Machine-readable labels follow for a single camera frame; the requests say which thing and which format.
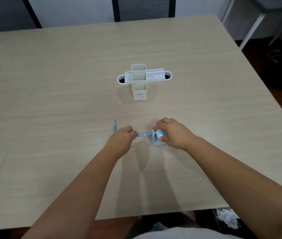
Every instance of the wood grain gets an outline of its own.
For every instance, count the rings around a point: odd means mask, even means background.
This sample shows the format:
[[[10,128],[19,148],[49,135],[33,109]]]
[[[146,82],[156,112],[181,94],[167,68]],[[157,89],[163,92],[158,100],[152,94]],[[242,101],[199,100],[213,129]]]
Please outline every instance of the wood grain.
[[[131,64],[173,78],[134,101],[116,81]],[[32,225],[114,119],[145,133],[164,116],[282,185],[282,109],[216,17],[0,33],[0,229]],[[186,153],[141,137],[116,164],[97,219],[222,206]]]

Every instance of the forearm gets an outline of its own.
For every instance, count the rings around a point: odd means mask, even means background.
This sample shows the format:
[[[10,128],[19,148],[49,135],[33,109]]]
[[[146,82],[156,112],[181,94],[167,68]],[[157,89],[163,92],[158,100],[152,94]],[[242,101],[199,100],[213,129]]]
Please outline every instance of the forearm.
[[[282,186],[202,138],[187,152],[259,238],[282,237]]]
[[[87,238],[117,159],[101,150],[23,238]]]

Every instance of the left hand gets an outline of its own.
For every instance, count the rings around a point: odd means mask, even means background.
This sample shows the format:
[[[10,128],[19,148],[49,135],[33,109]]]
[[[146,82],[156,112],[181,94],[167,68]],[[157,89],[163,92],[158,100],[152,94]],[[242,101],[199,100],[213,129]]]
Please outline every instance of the left hand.
[[[131,148],[131,143],[139,135],[131,126],[123,127],[113,133],[108,139],[104,150],[111,152],[117,160],[125,155]]]

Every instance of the pencil sharpener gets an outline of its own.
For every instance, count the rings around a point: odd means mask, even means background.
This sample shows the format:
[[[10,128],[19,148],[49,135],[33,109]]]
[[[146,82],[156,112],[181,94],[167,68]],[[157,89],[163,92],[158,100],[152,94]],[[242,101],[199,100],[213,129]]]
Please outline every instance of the pencil sharpener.
[[[157,129],[157,130],[153,130],[152,129],[152,136],[151,136],[151,142],[153,145],[162,145],[165,144],[165,142],[161,142],[159,139],[160,137],[163,136],[168,136],[167,132],[163,129]]]

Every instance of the floor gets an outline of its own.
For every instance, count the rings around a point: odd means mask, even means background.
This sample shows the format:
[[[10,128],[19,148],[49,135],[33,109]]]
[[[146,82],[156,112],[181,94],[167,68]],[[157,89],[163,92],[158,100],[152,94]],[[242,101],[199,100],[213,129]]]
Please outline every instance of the floor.
[[[259,76],[266,72],[270,72],[275,67],[275,63],[268,59],[267,52],[269,50],[275,50],[282,47],[282,41],[276,41],[272,47],[268,47],[269,39],[250,40],[243,53],[256,70]],[[282,108],[282,90],[278,88],[269,87],[269,91],[272,93],[278,104]],[[116,218],[108,220],[95,221],[90,231],[89,238],[123,238],[129,231],[132,225],[139,220],[139,217],[126,217]],[[17,228],[0,230],[1,238],[18,239],[28,230],[28,228]]]

